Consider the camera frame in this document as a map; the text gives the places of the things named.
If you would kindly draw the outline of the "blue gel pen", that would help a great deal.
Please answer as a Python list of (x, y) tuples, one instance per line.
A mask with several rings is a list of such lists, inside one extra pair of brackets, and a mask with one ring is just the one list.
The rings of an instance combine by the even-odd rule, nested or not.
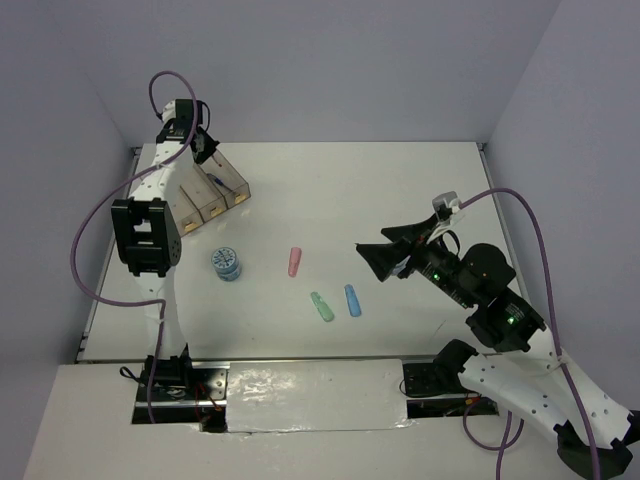
[(232, 189), (231, 187), (227, 186), (220, 178), (218, 178), (214, 174), (206, 173), (206, 176), (212, 183), (215, 183), (217, 186), (222, 187), (222, 188), (226, 189), (229, 192), (233, 192), (234, 191), (234, 189)]

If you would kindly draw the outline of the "blue correction tape case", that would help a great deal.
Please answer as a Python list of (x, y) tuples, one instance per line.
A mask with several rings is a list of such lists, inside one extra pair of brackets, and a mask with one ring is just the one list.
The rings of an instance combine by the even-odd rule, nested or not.
[(362, 310), (354, 287), (351, 284), (347, 284), (344, 287), (344, 291), (350, 316), (359, 317), (362, 314)]

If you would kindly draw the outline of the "green correction tape case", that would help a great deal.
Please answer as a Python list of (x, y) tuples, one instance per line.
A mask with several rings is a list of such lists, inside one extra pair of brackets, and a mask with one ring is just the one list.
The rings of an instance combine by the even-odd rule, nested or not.
[(310, 298), (311, 298), (311, 301), (312, 301), (314, 307), (316, 308), (317, 312), (319, 313), (320, 317), (325, 322), (331, 322), (331, 321), (334, 320), (335, 315), (334, 315), (332, 309), (329, 307), (329, 305), (326, 303), (326, 301), (323, 299), (323, 297), (317, 291), (313, 291), (310, 294)]

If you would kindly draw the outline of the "blue ink jar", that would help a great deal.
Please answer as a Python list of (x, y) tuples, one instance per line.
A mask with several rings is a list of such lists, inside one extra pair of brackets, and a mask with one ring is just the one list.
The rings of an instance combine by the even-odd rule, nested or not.
[(234, 281), (241, 275), (241, 263), (235, 250), (230, 247), (216, 249), (211, 256), (216, 275), (223, 281)]
[(399, 263), (397, 264), (394, 269), (392, 270), (392, 275), (393, 276), (398, 276), (406, 267), (405, 263)]

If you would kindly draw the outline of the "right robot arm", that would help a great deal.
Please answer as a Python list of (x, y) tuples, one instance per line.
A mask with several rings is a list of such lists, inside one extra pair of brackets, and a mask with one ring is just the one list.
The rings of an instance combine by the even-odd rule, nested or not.
[(561, 461), (584, 479), (612, 479), (633, 459), (639, 413), (602, 391), (555, 350), (549, 322), (509, 284), (515, 270), (502, 251), (478, 243), (451, 252), (436, 217), (382, 229), (385, 244), (359, 244), (357, 252), (379, 281), (419, 273), (464, 309), (466, 324), (486, 348), (503, 355), (519, 374), (499, 369), (468, 343), (453, 339), (428, 363), (404, 366), (404, 390), (413, 398), (475, 391), (529, 422)]

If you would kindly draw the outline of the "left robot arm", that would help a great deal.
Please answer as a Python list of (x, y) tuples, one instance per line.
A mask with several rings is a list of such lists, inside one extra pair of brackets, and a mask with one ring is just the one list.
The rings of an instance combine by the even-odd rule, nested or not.
[(189, 99), (165, 105), (150, 171), (127, 199), (111, 206), (118, 255), (140, 289), (149, 354), (159, 361), (179, 357), (187, 345), (177, 314), (175, 267), (182, 246), (171, 205), (188, 170), (207, 159), (202, 138), (207, 111), (204, 102)]

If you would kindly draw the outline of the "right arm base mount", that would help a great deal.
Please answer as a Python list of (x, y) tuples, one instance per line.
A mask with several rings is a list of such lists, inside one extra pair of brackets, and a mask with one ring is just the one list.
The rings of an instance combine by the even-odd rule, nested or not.
[(477, 351), (460, 340), (450, 341), (433, 359), (402, 364), (399, 391), (406, 398), (409, 419), (462, 416), (482, 395), (465, 388), (458, 374)]

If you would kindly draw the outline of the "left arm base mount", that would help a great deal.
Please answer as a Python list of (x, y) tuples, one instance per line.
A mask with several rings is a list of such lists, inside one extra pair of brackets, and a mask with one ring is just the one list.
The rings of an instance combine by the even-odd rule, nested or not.
[(136, 384), (134, 425), (190, 424), (205, 433), (227, 431), (227, 366), (194, 362), (184, 350), (168, 360), (149, 355), (138, 373), (122, 366), (119, 374)]

